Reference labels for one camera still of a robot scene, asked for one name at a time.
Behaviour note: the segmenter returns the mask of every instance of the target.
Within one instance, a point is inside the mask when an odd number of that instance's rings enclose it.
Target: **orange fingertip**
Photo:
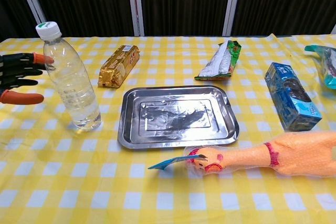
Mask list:
[[[54,63],[54,60],[50,56],[44,56],[44,55],[40,55],[40,54],[34,53],[34,61],[33,61],[33,63],[52,64],[52,63]]]
[[[8,91],[2,93],[0,97],[1,103],[17,104],[17,105],[30,105],[43,102],[44,97],[41,94],[23,94],[14,91]]]

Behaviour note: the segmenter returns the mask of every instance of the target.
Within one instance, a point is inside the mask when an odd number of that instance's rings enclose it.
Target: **table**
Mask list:
[[[201,85],[193,80],[220,37],[66,38],[85,63],[102,125],[77,132],[48,75],[42,104],[0,107],[0,223],[334,223],[336,179],[286,177],[270,168],[195,177],[181,163],[153,164],[183,149],[132,151],[117,142],[123,94],[134,87]],[[336,130],[336,93],[319,83],[304,46],[336,47],[336,35],[237,38],[242,52],[224,89],[240,125],[233,146],[263,143],[283,132],[264,81],[271,62],[292,65],[323,115],[313,130]],[[101,65],[120,46],[135,44],[140,60],[117,90],[98,88]],[[41,53],[39,39],[8,39],[0,54]]]

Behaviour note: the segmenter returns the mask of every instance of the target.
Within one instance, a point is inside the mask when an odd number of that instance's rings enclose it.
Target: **blue box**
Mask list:
[[[291,66],[273,62],[265,80],[285,130],[308,131],[322,119]]]

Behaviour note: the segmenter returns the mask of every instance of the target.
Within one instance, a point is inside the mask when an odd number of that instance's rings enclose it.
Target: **metal tray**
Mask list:
[[[238,134],[227,95],[215,86],[136,88],[123,97],[118,141],[127,148],[230,144]]]

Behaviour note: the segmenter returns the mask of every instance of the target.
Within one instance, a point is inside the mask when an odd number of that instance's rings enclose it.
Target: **plastic water bottle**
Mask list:
[[[56,22],[44,22],[36,26],[44,40],[43,53],[47,72],[55,84],[74,124],[83,130],[92,130],[101,123],[100,111],[88,73],[77,52],[61,38]]]

